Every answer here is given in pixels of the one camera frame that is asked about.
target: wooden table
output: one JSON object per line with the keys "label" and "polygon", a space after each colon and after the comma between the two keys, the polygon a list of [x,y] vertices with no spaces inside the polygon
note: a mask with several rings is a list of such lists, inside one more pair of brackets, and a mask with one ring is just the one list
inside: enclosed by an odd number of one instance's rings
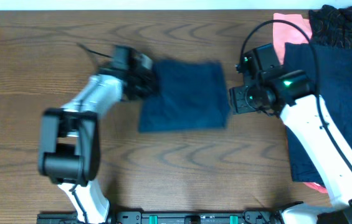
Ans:
{"label": "wooden table", "polygon": [[[275,11],[0,12],[0,223],[35,223],[72,211],[37,171],[40,116],[86,84],[94,67],[75,43],[130,45],[156,58],[220,60],[228,87],[246,35]],[[277,11],[300,13],[307,11]],[[272,26],[247,48],[272,41]],[[227,129],[140,134],[141,103],[115,105],[100,123],[98,178],[112,205],[154,210],[243,210],[328,196],[292,183],[285,127],[262,114],[232,116]]]}

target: white wall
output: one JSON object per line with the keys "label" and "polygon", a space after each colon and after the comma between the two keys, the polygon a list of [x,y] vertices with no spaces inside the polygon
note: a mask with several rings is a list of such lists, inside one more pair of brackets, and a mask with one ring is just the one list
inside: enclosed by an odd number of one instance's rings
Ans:
{"label": "white wall", "polygon": [[352,0],[0,0],[0,10],[198,10],[340,8]]}

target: green light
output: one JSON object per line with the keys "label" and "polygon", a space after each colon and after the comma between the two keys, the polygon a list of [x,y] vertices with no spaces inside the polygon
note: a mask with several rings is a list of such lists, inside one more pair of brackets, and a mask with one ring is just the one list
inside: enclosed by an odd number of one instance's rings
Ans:
{"label": "green light", "polygon": [[291,81],[288,81],[288,80],[285,80],[285,81],[283,81],[283,84],[284,84],[285,86],[289,86],[289,85],[292,84],[292,82],[291,82]]}

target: navy blue fabric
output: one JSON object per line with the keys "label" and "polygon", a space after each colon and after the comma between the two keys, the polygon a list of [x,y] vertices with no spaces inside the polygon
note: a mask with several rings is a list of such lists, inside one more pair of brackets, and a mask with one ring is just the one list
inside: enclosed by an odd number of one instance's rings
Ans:
{"label": "navy blue fabric", "polygon": [[153,70],[160,93],[144,101],[140,132],[226,127],[230,107],[220,63],[162,60]]}
{"label": "navy blue fabric", "polygon": [[[321,95],[333,121],[352,148],[352,49],[319,45],[315,49],[320,63]],[[315,81],[313,56],[307,44],[287,43],[284,65],[290,71],[306,71]],[[303,146],[289,129],[287,136],[292,180],[323,184]]]}

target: folded cloth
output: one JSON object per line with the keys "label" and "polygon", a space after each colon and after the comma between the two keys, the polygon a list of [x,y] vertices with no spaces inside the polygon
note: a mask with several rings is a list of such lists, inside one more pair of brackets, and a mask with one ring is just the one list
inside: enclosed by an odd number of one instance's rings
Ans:
{"label": "folded cloth", "polygon": [[[304,19],[300,14],[289,14],[284,15],[280,13],[274,13],[274,19],[281,19],[285,21],[289,21],[296,26],[299,26],[308,36],[308,38],[312,37],[312,28],[310,27],[310,23],[308,19]],[[283,64],[283,57],[285,55],[285,43],[293,43],[293,44],[305,44],[307,43],[306,38],[296,30],[294,27],[282,24],[279,22],[273,23],[273,46],[275,53],[277,54],[278,60],[281,64]]]}
{"label": "folded cloth", "polygon": [[140,132],[226,127],[230,107],[219,62],[162,60],[153,70],[160,93],[144,101]]}
{"label": "folded cloth", "polygon": [[[284,66],[293,71],[302,69],[315,81],[313,55],[307,44],[285,45]],[[320,66],[321,95],[336,126],[352,148],[352,49],[315,45]],[[287,129],[292,180],[323,181],[299,140]]]}
{"label": "folded cloth", "polygon": [[352,49],[352,6],[336,9],[324,5],[318,11],[310,10],[308,15],[313,30],[311,42]]}

